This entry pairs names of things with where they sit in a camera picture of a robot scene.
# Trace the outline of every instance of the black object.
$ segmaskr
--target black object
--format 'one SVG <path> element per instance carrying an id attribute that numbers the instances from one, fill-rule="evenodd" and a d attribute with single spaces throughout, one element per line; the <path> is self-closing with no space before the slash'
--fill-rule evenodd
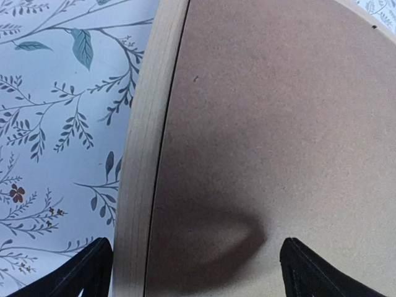
<path id="1" fill-rule="evenodd" d="M 385 297 L 337 270 L 297 238 L 280 250 L 287 297 Z"/>
<path id="2" fill-rule="evenodd" d="M 60 268 L 8 297 L 108 297 L 113 251 L 97 238 Z"/>

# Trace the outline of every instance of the wooden frame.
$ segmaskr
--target wooden frame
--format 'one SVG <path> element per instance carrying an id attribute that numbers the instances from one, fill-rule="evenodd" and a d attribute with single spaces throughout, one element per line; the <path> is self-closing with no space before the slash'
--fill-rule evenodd
<path id="1" fill-rule="evenodd" d="M 350 0 L 336 0 L 396 44 Z M 113 296 L 143 296 L 161 140 L 189 0 L 161 0 L 140 70 L 124 149 L 114 237 Z"/>

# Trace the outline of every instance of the flower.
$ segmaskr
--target flower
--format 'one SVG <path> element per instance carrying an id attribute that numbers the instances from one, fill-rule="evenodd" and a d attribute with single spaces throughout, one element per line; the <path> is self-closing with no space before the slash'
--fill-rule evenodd
<path id="1" fill-rule="evenodd" d="M 17 187 L 16 184 L 12 184 L 12 190 L 10 191 L 10 196 L 12 197 L 12 201 L 15 203 L 23 202 L 24 198 L 22 195 L 25 194 L 25 190 L 22 187 Z"/>

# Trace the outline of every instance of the red flower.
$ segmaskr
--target red flower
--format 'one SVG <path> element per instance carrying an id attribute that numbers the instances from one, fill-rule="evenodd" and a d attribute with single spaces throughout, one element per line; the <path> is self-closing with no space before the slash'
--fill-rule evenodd
<path id="1" fill-rule="evenodd" d="M 10 196 L 12 197 L 12 201 L 15 203 L 23 202 L 24 198 L 22 195 L 25 194 L 25 190 L 22 187 L 17 187 L 16 184 L 11 186 L 12 190 L 10 191 Z"/>

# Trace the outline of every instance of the brown fiberboard panel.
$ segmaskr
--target brown fiberboard panel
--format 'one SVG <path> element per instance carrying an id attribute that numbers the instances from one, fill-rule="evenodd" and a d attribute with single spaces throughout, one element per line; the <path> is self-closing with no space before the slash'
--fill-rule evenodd
<path id="1" fill-rule="evenodd" d="M 146 296 L 284 296 L 295 236 L 396 289 L 396 47 L 329 0 L 192 0 Z"/>

